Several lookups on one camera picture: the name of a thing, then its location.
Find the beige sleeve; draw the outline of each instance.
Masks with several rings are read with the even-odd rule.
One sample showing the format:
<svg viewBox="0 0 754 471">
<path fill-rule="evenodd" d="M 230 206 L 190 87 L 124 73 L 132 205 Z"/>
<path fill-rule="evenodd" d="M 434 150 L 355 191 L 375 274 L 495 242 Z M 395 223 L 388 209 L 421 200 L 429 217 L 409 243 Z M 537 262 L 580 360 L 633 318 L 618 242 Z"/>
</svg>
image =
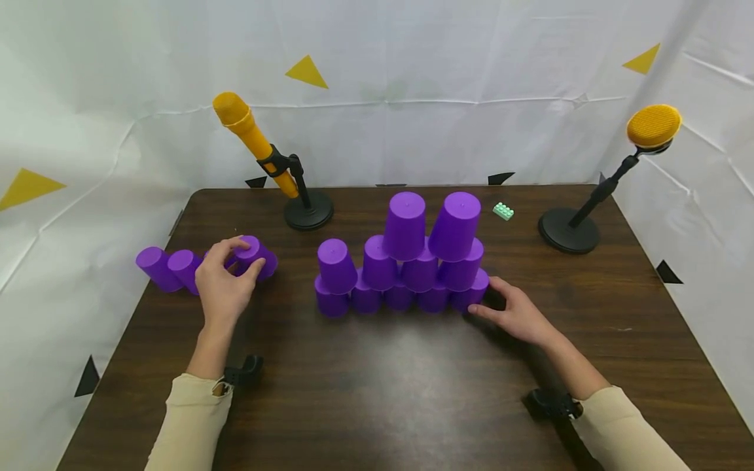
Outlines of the beige sleeve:
<svg viewBox="0 0 754 471">
<path fill-rule="evenodd" d="M 620 387 L 597 391 L 581 404 L 584 413 L 573 426 L 605 471 L 688 471 Z"/>
<path fill-rule="evenodd" d="M 167 413 L 162 423 L 146 471 L 210 471 L 217 437 L 228 418 L 233 388 L 225 394 L 213 390 L 221 381 L 200 379 L 184 373 L 173 380 L 165 402 Z"/>
</svg>

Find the purple plastic cup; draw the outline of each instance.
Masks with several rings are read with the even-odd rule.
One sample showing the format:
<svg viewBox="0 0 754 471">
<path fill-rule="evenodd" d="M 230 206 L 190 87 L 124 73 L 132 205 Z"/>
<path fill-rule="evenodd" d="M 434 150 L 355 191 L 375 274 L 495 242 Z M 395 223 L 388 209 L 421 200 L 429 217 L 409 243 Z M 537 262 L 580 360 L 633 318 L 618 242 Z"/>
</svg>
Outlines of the purple plastic cup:
<svg viewBox="0 0 754 471">
<path fill-rule="evenodd" d="M 466 291 L 474 284 L 477 271 L 482 264 L 484 245 L 479 239 L 474 238 L 471 244 L 471 252 L 461 261 L 444 261 L 437 271 L 437 279 L 447 289 L 454 292 Z"/>
<path fill-rule="evenodd" d="M 457 191 L 445 198 L 429 236 L 429 250 L 443 261 L 461 261 L 471 251 L 482 204 L 472 194 Z"/>
<path fill-rule="evenodd" d="M 265 266 L 262 267 L 262 271 L 259 272 L 257 281 L 267 280 L 277 269 L 277 256 L 274 253 L 267 250 L 262 242 L 254 236 L 241 236 L 241 240 L 249 244 L 248 249 L 242 249 L 236 247 L 233 249 L 236 261 L 236 276 L 240 276 L 246 273 L 252 263 L 263 258 L 265 260 Z"/>
<path fill-rule="evenodd" d="M 181 280 L 167 267 L 170 256 L 160 247 L 147 247 L 136 256 L 136 265 L 149 275 L 163 292 L 178 291 L 183 287 Z"/>
<path fill-rule="evenodd" d="M 468 312 L 470 304 L 479 304 L 482 302 L 484 292 L 489 285 L 489 276 L 487 272 L 481 268 L 477 270 L 477 275 L 474 278 L 474 284 L 470 289 L 462 292 L 450 293 L 450 305 L 453 309 L 457 309 L 461 312 Z"/>
<path fill-rule="evenodd" d="M 425 247 L 416 260 L 406 261 L 400 268 L 400 279 L 408 289 L 413 292 L 425 292 L 432 289 L 437 278 L 437 257 Z"/>
<path fill-rule="evenodd" d="M 442 283 L 436 281 L 432 289 L 420 292 L 416 295 L 419 309 L 428 313 L 439 313 L 445 310 L 448 305 L 450 291 Z"/>
<path fill-rule="evenodd" d="M 364 244 L 363 279 L 368 287 L 387 291 L 398 283 L 398 263 L 382 248 L 382 235 L 374 235 Z"/>
<path fill-rule="evenodd" d="M 191 250 L 179 250 L 167 260 L 167 267 L 193 295 L 199 294 L 195 278 L 199 265 L 201 265 L 201 258 Z"/>
<path fill-rule="evenodd" d="M 371 314 L 379 310 L 382 305 L 382 293 L 376 289 L 372 289 L 364 282 L 363 272 L 361 268 L 357 269 L 359 279 L 356 282 L 356 286 L 351 291 L 351 305 L 356 312 L 362 314 Z"/>
<path fill-rule="evenodd" d="M 206 252 L 204 253 L 204 257 L 205 257 L 205 258 L 207 257 L 207 254 L 208 254 L 208 253 L 210 253 L 210 251 L 209 251 L 209 250 L 207 250 L 207 251 L 206 251 Z M 225 269 L 226 269 L 226 270 L 229 270 L 229 269 L 230 269 L 230 267 L 232 267 L 232 266 L 233 266 L 233 264 L 234 264 L 235 262 L 236 262 L 235 254 L 233 254 L 233 253 L 232 253 L 232 254 L 231 254 L 231 255 L 230 255 L 229 257 L 228 257 L 228 259 L 227 259 L 227 260 L 225 260 L 225 265 L 224 265 L 224 266 L 225 266 Z"/>
<path fill-rule="evenodd" d="M 398 283 L 385 292 L 385 303 L 392 310 L 408 310 L 414 304 L 415 297 L 416 294 L 406 285 Z"/>
<path fill-rule="evenodd" d="M 348 247 L 340 239 L 328 239 L 317 249 L 320 275 L 327 290 L 334 295 L 346 295 L 358 280 L 356 266 Z"/>
<path fill-rule="evenodd" d="M 348 295 L 334 295 L 327 290 L 322 276 L 314 279 L 314 291 L 317 292 L 317 307 L 327 317 L 340 317 L 348 312 Z"/>
<path fill-rule="evenodd" d="M 411 191 L 402 191 L 390 199 L 382 248 L 399 261 L 414 260 L 425 245 L 424 199 Z"/>
</svg>

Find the right hand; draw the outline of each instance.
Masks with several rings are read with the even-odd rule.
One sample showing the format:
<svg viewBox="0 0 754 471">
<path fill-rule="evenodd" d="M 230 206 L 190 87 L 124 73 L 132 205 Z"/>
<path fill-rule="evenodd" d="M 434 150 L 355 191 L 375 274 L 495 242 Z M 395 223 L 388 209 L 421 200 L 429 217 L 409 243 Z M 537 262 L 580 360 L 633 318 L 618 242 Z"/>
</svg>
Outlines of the right hand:
<svg viewBox="0 0 754 471">
<path fill-rule="evenodd" d="M 491 320 L 513 337 L 543 347 L 560 336 L 542 312 L 521 289 L 498 277 L 490 277 L 489 285 L 505 297 L 505 310 L 494 310 L 481 304 L 472 304 L 470 313 Z"/>
<path fill-rule="evenodd" d="M 260 258 L 244 274 L 238 277 L 230 274 L 225 269 L 225 260 L 236 247 L 248 249 L 249 244 L 241 236 L 216 243 L 196 270 L 204 327 L 210 331 L 233 332 L 238 317 L 249 304 L 256 278 L 265 266 L 265 260 Z"/>
</svg>

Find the microphone stand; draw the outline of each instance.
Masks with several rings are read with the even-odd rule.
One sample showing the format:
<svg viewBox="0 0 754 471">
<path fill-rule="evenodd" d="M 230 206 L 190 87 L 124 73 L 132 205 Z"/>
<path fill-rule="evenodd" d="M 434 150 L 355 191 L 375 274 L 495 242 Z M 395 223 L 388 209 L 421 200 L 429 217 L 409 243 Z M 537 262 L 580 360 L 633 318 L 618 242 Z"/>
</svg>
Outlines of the microphone stand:
<svg viewBox="0 0 754 471">
<path fill-rule="evenodd" d="M 539 234 L 545 242 L 561 252 L 584 254 L 589 253 L 599 243 L 599 229 L 589 214 L 598 204 L 608 197 L 618 187 L 618 180 L 639 163 L 642 154 L 660 154 L 669 147 L 669 142 L 657 148 L 636 147 L 636 153 L 623 159 L 621 166 L 615 173 L 597 185 L 589 196 L 589 200 L 579 209 L 555 208 L 547 211 L 539 219 Z"/>
<path fill-rule="evenodd" d="M 301 166 L 299 156 L 291 154 L 282 155 L 277 148 L 272 147 L 272 154 L 262 161 L 257 161 L 259 166 L 274 178 L 290 170 L 290 175 L 296 180 L 299 188 L 299 196 L 291 198 L 285 205 L 283 216 L 285 222 L 297 231 L 313 231 L 324 226 L 333 217 L 335 208 L 333 201 L 322 191 L 309 190 L 304 183 L 304 167 Z M 273 164 L 275 171 L 270 172 L 265 164 Z"/>
</svg>

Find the dark brown tabletop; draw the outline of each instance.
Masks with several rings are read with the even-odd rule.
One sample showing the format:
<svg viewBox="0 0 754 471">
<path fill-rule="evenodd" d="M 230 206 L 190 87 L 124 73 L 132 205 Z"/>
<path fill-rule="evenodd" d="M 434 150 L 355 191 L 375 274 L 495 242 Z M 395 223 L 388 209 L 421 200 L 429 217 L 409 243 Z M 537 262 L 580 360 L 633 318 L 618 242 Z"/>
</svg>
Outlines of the dark brown tabletop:
<svg viewBox="0 0 754 471">
<path fill-rule="evenodd" d="M 242 346 L 264 356 L 264 374 L 237 391 L 216 469 L 576 469 L 578 446 L 521 403 L 538 385 L 510 339 L 454 312 L 317 312 L 320 242 L 345 240 L 359 265 L 400 189 L 327 189 L 336 214 L 310 233 L 284 224 L 278 190 L 202 190 L 188 202 L 169 251 L 253 234 L 280 259 Z M 412 188 L 428 227 L 458 189 Z M 593 213 L 597 249 L 565 255 L 544 245 L 538 217 L 580 206 L 591 186 L 463 189 L 483 203 L 483 267 L 523 288 L 692 469 L 754 469 L 748 429 L 612 199 Z M 492 213 L 499 201 L 516 211 L 509 222 Z M 143 469 L 202 319 L 198 298 L 147 286 L 59 469 Z"/>
</svg>

